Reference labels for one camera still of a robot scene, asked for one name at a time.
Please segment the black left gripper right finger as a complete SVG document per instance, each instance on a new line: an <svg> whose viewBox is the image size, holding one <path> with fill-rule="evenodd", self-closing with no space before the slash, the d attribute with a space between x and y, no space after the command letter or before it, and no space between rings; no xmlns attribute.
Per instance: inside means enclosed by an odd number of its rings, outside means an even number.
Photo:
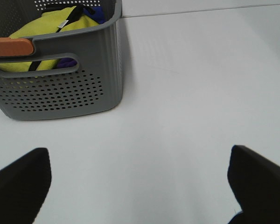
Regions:
<svg viewBox="0 0 280 224"><path fill-rule="evenodd" d="M234 145L227 179L241 208L231 224L280 224L280 166Z"/></svg>

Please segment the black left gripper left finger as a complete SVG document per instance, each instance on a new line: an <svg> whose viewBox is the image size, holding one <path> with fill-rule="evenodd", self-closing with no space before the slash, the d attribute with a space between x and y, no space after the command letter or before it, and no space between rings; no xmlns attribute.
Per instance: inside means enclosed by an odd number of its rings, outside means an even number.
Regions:
<svg viewBox="0 0 280 224"><path fill-rule="evenodd" d="M49 152L36 148L0 170L0 224L32 224L51 186Z"/></svg>

